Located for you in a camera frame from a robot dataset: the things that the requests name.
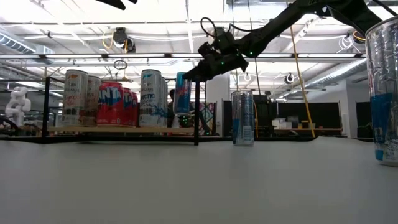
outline white table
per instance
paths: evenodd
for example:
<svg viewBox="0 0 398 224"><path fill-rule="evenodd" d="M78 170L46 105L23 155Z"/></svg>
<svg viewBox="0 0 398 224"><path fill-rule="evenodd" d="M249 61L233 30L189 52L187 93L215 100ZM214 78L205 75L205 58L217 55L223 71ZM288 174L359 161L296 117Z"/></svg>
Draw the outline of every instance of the white table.
<svg viewBox="0 0 398 224"><path fill-rule="evenodd" d="M398 223L373 144L0 141L0 223Z"/></svg>

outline can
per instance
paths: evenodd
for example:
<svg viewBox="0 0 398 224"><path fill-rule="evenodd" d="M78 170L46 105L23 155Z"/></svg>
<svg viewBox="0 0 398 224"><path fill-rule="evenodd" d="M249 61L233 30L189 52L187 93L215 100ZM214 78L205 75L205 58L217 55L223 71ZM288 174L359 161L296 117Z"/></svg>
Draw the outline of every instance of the can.
<svg viewBox="0 0 398 224"><path fill-rule="evenodd" d="M123 119L122 125L132 125L132 93L129 88L123 88Z"/></svg>
<svg viewBox="0 0 398 224"><path fill-rule="evenodd" d="M87 94L85 99L85 126L96 126L98 111L98 92L101 86L101 79L92 75L88 76Z"/></svg>
<svg viewBox="0 0 398 224"><path fill-rule="evenodd" d="M141 99L139 125L141 127L158 126L159 95L162 74L157 70L143 70L141 73Z"/></svg>
<svg viewBox="0 0 398 224"><path fill-rule="evenodd" d="M232 93L232 142L235 146L254 145L253 92Z"/></svg>
<svg viewBox="0 0 398 224"><path fill-rule="evenodd" d="M67 70L63 89L62 123L81 126L84 123L88 74L80 70Z"/></svg>
<svg viewBox="0 0 398 224"><path fill-rule="evenodd" d="M131 126L137 126L138 120L138 97L137 93L131 92L132 94L132 118L131 118Z"/></svg>
<svg viewBox="0 0 398 224"><path fill-rule="evenodd" d="M159 94L159 104L158 104L159 118L157 120L157 125L159 127L162 127L164 124L164 109L165 109L164 108L164 98L165 98L165 95L164 95L165 82L164 82L164 80L165 80L165 78L163 78L163 77L160 79L160 94Z"/></svg>
<svg viewBox="0 0 398 224"><path fill-rule="evenodd" d="M167 128L167 112L168 112L168 104L167 104L167 96L169 95L169 86L168 86L168 84L167 84L167 82L166 82L166 79L164 79L164 86L165 86L165 88L164 88L164 100L163 100L163 102L164 102L164 114L163 114L163 116L164 116L164 123L163 123L163 127L165 127L165 128Z"/></svg>
<svg viewBox="0 0 398 224"><path fill-rule="evenodd" d="M185 72L178 72L175 79L174 114L186 115L190 112L191 86L190 80L183 79Z"/></svg>
<svg viewBox="0 0 398 224"><path fill-rule="evenodd" d="M366 33L376 159L398 167L398 16Z"/></svg>
<svg viewBox="0 0 398 224"><path fill-rule="evenodd" d="M121 126L124 116L124 90L118 82L103 82L98 92L97 125Z"/></svg>

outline red can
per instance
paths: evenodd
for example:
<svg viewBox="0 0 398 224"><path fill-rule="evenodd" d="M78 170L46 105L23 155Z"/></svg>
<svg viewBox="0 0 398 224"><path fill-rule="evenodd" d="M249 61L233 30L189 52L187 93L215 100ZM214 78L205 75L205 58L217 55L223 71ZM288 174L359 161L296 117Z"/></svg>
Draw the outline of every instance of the red can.
<svg viewBox="0 0 398 224"><path fill-rule="evenodd" d="M132 92L132 126L137 126L138 120L138 97L137 93Z"/></svg>
<svg viewBox="0 0 398 224"><path fill-rule="evenodd" d="M129 88L123 88L124 97L123 97L123 120L122 124L125 126L132 125L132 93Z"/></svg>
<svg viewBox="0 0 398 224"><path fill-rule="evenodd" d="M117 82L103 82L98 93L97 125L122 125L123 87Z"/></svg>

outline white robot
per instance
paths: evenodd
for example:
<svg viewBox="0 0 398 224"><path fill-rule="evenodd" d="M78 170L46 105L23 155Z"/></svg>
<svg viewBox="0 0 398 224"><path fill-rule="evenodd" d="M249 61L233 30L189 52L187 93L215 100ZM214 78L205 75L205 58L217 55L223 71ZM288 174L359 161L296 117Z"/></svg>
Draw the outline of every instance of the white robot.
<svg viewBox="0 0 398 224"><path fill-rule="evenodd" d="M26 87L15 87L11 92L10 102L6 106L6 116L13 119L13 122L18 125L24 125L25 112L30 111L30 99L26 98L28 92Z"/></svg>

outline robotic arm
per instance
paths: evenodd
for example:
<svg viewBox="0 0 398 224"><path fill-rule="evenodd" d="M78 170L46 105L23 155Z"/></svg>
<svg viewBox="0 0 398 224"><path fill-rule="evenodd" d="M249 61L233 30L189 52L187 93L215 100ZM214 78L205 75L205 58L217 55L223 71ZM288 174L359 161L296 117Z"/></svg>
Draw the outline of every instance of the robotic arm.
<svg viewBox="0 0 398 224"><path fill-rule="evenodd" d="M205 82L236 68L245 72L249 64L243 59L243 55L249 58L257 57L270 41L309 13L331 16L354 27L362 35L373 25L381 22L381 19L368 9L364 0L296 0L267 25L250 31L239 40L235 40L230 32L222 32L214 37L212 44L204 43L198 49L203 60L187 72L184 78Z"/></svg>

